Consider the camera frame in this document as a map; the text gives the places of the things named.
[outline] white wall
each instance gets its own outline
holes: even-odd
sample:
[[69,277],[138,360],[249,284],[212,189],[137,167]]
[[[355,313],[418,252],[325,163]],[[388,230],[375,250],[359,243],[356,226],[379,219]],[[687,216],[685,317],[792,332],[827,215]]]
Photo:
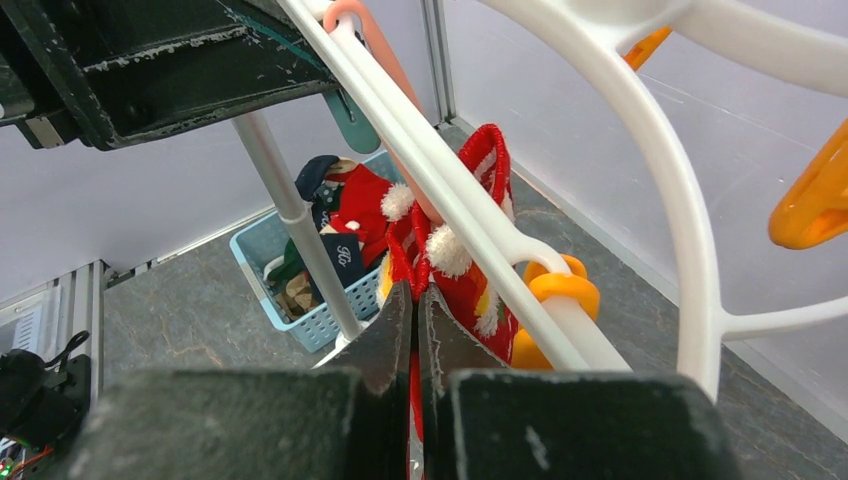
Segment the white wall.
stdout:
[[[421,3],[366,3],[436,123]],[[266,115],[295,175],[318,154],[362,158],[320,96]],[[79,142],[34,151],[0,129],[0,300],[96,259],[132,268],[270,203],[229,122],[109,153]]]
[[[749,0],[848,36],[844,0]],[[445,1],[458,115],[495,122],[516,161],[614,241],[675,282],[671,237],[640,153],[602,98],[564,60],[471,0]],[[697,173],[716,235],[725,307],[753,313],[848,294],[848,236],[813,250],[772,245],[768,217],[848,116],[848,100],[767,78],[679,35],[641,69]],[[848,417],[848,322],[749,344]]]

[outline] gray floor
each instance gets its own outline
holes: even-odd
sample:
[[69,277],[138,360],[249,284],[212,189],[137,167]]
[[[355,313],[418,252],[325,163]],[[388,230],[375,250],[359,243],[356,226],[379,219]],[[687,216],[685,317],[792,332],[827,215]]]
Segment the gray floor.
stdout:
[[[459,130],[444,132],[460,145]],[[677,308],[519,178],[518,227],[580,258],[603,293],[599,325],[636,370],[673,369]],[[106,291],[106,383],[151,366],[311,366],[274,330],[228,246],[216,239]],[[725,351],[719,409],[750,480],[848,479],[848,446]]]

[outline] black metal bracket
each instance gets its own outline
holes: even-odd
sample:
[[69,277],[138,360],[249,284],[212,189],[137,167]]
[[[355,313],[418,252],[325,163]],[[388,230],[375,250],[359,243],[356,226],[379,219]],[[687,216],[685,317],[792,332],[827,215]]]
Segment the black metal bracket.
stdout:
[[[53,453],[24,469],[23,478],[27,480],[53,478],[54,465],[60,464],[73,447],[83,419],[91,408],[91,358],[88,355],[78,355],[68,360],[65,370],[53,373],[48,385],[70,399],[79,416],[68,432],[51,445]],[[43,449],[26,449],[27,458],[32,458],[42,451]]]
[[290,22],[243,0],[0,7],[4,121],[36,148],[112,150],[338,86]]
[[692,381],[509,369],[437,288],[416,309],[405,283],[320,369],[126,377],[51,470],[91,480],[406,478],[416,349],[428,479],[741,478],[718,412]]

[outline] red christmas stocking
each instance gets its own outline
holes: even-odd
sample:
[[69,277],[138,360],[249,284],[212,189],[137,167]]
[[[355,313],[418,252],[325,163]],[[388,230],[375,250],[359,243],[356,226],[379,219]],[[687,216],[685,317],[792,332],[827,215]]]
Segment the red christmas stocking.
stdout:
[[[514,221],[510,158],[495,125],[480,127],[459,151],[459,159],[483,185],[504,214]],[[394,185],[383,197],[389,221],[389,255],[380,272],[377,299],[382,306],[394,282],[408,280],[413,300],[434,282],[454,318],[506,363],[518,322],[447,225],[434,227],[404,185]]]

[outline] fabric tag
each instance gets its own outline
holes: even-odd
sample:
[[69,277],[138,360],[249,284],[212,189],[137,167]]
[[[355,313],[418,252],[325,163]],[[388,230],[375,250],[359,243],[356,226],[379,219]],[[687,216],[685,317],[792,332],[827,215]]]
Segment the fabric tag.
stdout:
[[312,204],[312,221],[315,223],[315,228],[320,232],[322,228],[330,224],[330,212],[327,207],[320,203]]
[[[359,237],[355,233],[324,234],[321,235],[321,241],[343,287],[353,285],[368,273],[362,260],[362,252],[359,251]],[[315,300],[323,302],[324,297],[318,291],[312,275],[309,276],[309,283],[312,284]]]

